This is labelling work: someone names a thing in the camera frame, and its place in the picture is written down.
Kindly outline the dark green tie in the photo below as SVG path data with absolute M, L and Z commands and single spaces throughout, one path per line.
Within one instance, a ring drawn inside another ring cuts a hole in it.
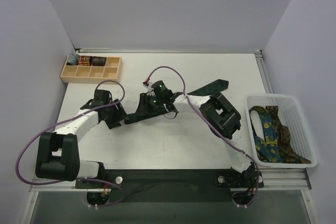
M 189 97 L 191 103 L 199 108 L 203 103 L 206 103 L 210 96 L 219 92 L 222 92 L 228 88 L 228 81 L 217 79 L 213 82 L 208 83 L 207 85 L 198 88 L 194 91 L 191 91 L 187 93 L 186 95 Z M 191 108 L 187 103 L 187 100 L 185 98 L 185 95 L 183 92 L 175 92 L 173 94 L 172 102 L 174 107 L 176 108 L 176 112 L 170 112 L 170 113 L 182 113 L 182 112 L 191 112 Z M 160 115 L 150 115 L 150 118 L 154 118 Z M 127 117 L 124 119 L 125 124 L 132 124 L 136 122 L 140 122 L 147 119 L 136 119 L 135 112 L 128 114 Z

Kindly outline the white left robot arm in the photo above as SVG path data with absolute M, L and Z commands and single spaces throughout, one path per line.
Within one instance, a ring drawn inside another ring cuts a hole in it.
M 94 188 L 106 183 L 103 163 L 80 158 L 79 141 L 96 125 L 104 122 L 109 129 L 119 127 L 127 116 L 119 99 L 107 90 L 95 90 L 94 97 L 80 107 L 74 120 L 39 137 L 35 174 L 38 178 L 74 181 L 87 178 Z

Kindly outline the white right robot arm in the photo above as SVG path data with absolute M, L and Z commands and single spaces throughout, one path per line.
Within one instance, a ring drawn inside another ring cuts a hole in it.
M 235 185 L 245 187 L 251 181 L 262 182 L 255 162 L 233 138 L 234 133 L 241 128 L 242 117 L 222 94 L 222 91 L 228 89 L 227 80 L 217 79 L 189 93 L 173 92 L 162 80 L 154 83 L 146 80 L 143 86 L 147 92 L 140 94 L 139 105 L 133 115 L 136 122 L 171 112 L 195 112 L 205 121 L 210 131 L 225 142 L 231 168 L 235 171 Z

